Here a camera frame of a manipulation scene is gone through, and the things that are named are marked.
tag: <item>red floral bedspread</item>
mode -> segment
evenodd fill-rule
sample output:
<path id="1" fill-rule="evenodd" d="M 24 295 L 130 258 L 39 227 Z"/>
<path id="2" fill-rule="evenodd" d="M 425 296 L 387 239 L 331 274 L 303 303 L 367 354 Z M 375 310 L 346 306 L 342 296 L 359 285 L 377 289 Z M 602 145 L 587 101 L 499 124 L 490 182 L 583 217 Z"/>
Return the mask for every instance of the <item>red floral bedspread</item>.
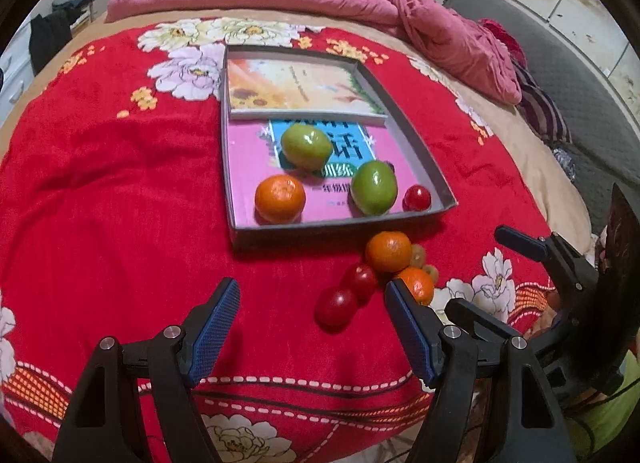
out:
<path id="1" fill-rule="evenodd" d="M 313 320 L 318 293 L 361 245 L 232 252 L 217 100 L 225 38 L 363 61 L 460 202 L 412 237 L 440 270 L 434 306 L 463 296 L 521 331 L 539 315 L 546 273 L 499 248 L 493 231 L 540 236 L 545 220 L 491 129 L 427 64 L 330 28 L 223 18 L 128 30 L 67 61 L 25 110 L 0 170 L 0 378 L 21 433 L 55 439 L 100 338 L 150 338 L 225 276 L 239 281 L 241 309 L 195 391 L 223 461 L 328 462 L 424 416 L 431 395 L 381 295 L 341 334 Z M 163 460 L 155 422 L 149 440 Z"/>

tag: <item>green fruit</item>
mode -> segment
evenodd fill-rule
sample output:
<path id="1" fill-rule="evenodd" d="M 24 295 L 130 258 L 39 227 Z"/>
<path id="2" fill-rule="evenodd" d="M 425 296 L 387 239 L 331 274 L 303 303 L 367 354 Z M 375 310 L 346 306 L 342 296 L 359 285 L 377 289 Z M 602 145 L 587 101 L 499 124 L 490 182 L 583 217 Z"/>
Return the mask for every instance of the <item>green fruit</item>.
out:
<path id="1" fill-rule="evenodd" d="M 351 179 L 351 197 L 363 214 L 380 216 L 398 197 L 396 175 L 385 162 L 367 162 Z"/>
<path id="2" fill-rule="evenodd" d="M 293 124 L 282 133 L 280 145 L 287 160 L 306 170 L 322 169 L 334 152 L 329 138 L 318 128 L 306 124 Z"/>

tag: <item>drawer handle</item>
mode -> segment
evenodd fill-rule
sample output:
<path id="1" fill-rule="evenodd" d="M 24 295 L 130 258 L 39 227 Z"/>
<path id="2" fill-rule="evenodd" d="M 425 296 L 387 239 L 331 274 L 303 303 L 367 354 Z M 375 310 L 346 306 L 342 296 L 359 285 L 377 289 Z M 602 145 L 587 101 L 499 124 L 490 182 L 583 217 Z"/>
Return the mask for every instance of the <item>drawer handle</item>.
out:
<path id="1" fill-rule="evenodd" d="M 11 66 L 11 61 L 12 61 L 13 58 L 14 58 L 13 55 L 7 55 L 6 58 L 5 58 L 6 59 L 5 60 L 6 64 L 0 64 L 0 69 L 2 71 L 4 71 L 4 72 L 8 72 L 9 71 L 9 67 Z"/>
<path id="2" fill-rule="evenodd" d="M 11 97 L 9 97 L 10 103 L 15 104 L 18 100 L 20 100 L 20 97 L 22 96 L 23 93 L 24 93 L 24 81 L 21 80 L 20 87 L 18 88 L 18 90 Z"/>

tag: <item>orange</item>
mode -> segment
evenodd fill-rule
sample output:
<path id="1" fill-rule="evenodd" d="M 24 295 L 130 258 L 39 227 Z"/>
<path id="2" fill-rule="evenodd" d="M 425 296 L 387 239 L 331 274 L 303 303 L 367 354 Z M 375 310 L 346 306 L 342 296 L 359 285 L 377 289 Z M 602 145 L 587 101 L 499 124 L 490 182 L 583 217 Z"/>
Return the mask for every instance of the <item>orange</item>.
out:
<path id="1" fill-rule="evenodd" d="M 421 268 L 409 266 L 396 275 L 396 279 L 402 279 L 409 288 L 414 299 L 425 306 L 433 300 L 433 280 L 430 275 Z"/>
<path id="2" fill-rule="evenodd" d="M 364 256 L 375 271 L 400 271 L 411 262 L 411 241 L 402 232 L 381 232 L 369 240 Z"/>
<path id="3" fill-rule="evenodd" d="M 275 225 L 293 223 L 302 214 L 305 203 L 305 188 L 288 174 L 270 176 L 255 190 L 255 209 Z"/>

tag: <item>green cloth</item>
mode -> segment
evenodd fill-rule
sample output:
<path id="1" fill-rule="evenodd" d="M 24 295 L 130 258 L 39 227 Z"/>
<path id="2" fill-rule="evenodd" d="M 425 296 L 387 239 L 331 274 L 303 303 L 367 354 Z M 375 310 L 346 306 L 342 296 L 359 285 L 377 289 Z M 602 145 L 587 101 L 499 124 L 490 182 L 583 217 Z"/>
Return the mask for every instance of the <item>green cloth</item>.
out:
<path id="1" fill-rule="evenodd" d="M 640 366 L 631 351 L 626 354 L 621 367 L 625 374 L 625 380 L 620 386 L 620 391 L 640 378 Z M 591 455 L 591 441 L 588 431 L 579 422 L 583 422 L 593 432 L 595 441 L 593 452 L 597 452 L 620 434 L 639 399 L 640 384 L 635 385 L 618 398 L 577 416 L 578 421 L 567 418 L 566 425 L 578 461 L 584 461 Z"/>

